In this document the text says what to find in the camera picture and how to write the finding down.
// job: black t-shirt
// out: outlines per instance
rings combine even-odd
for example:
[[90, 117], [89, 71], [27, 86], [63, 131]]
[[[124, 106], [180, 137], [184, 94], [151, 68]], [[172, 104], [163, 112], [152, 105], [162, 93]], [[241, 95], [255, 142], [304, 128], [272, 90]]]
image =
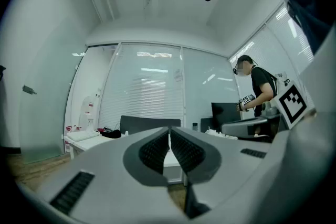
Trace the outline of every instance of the black t-shirt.
[[[254, 94], [256, 95], [256, 98], [261, 95], [262, 91], [260, 89], [260, 86], [269, 83], [273, 90], [273, 97], [276, 96], [276, 90], [275, 85], [272, 77], [270, 74], [261, 67], [254, 67], [251, 71], [251, 78], [252, 78], [252, 88], [254, 91]], [[262, 105], [258, 105], [255, 108], [254, 116], [258, 117], [261, 115]]]

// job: man in black t-shirt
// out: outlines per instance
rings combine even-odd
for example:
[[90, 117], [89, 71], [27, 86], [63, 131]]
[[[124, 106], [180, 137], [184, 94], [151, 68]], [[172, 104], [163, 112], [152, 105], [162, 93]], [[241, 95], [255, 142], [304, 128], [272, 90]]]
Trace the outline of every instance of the man in black t-shirt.
[[238, 76], [251, 75], [252, 88], [256, 95], [254, 100], [245, 105], [239, 103], [237, 109], [243, 111], [255, 107], [254, 116], [260, 116], [261, 105], [266, 101], [270, 101], [277, 94], [271, 75], [265, 69], [256, 66], [248, 55], [242, 55], [238, 58], [235, 74]]

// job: glass door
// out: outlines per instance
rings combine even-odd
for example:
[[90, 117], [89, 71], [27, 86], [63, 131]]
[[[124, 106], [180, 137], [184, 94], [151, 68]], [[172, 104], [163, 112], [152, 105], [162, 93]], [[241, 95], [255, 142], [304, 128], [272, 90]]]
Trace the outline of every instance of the glass door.
[[46, 39], [27, 71], [19, 137], [25, 163], [65, 152], [63, 123], [72, 79], [86, 51], [74, 24], [64, 20]]

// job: wooden floor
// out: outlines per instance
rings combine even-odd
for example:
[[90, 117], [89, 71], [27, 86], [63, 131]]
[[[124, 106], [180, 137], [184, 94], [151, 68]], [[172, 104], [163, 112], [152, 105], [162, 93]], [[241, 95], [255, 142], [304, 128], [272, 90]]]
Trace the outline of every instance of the wooden floor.
[[[39, 185], [54, 171], [70, 162], [70, 154], [64, 154], [41, 162], [24, 164], [21, 154], [8, 155], [7, 162], [16, 181], [36, 191]], [[183, 184], [168, 186], [174, 203], [184, 210], [186, 190]]]

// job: bottle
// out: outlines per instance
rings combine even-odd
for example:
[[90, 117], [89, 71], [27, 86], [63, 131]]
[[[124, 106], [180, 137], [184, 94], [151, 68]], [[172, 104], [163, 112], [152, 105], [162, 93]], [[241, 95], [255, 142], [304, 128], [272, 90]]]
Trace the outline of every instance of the bottle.
[[193, 131], [198, 131], [197, 122], [193, 122]]

